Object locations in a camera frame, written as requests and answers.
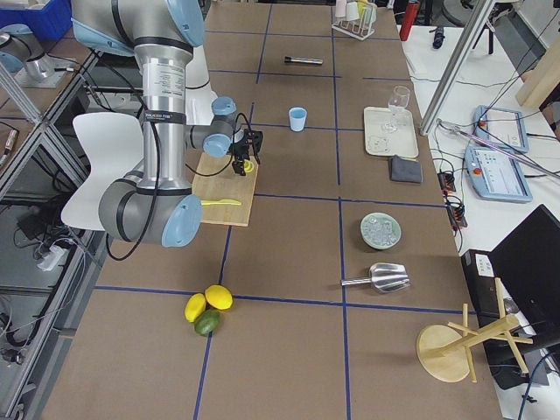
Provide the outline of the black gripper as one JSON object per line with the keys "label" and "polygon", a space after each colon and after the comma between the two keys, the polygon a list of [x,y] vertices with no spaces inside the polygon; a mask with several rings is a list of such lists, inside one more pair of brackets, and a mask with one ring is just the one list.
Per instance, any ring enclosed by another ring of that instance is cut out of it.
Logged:
{"label": "black gripper", "polygon": [[232,167],[238,175],[246,176],[249,170],[251,156],[260,163],[259,153],[263,144],[263,133],[259,130],[243,129],[241,137],[231,145],[231,154],[234,158]]}

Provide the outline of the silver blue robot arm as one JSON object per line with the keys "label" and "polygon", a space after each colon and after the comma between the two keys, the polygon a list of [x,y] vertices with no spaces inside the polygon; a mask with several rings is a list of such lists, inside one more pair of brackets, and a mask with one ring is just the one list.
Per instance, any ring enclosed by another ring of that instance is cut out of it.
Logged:
{"label": "silver blue robot arm", "polygon": [[206,11],[201,1],[73,2],[80,43],[136,60],[143,115],[98,112],[73,120],[91,168],[62,211],[66,225],[134,244],[183,247],[202,218],[186,177],[186,149],[231,156],[237,173],[259,151],[262,134],[239,128],[235,102],[211,88]]}

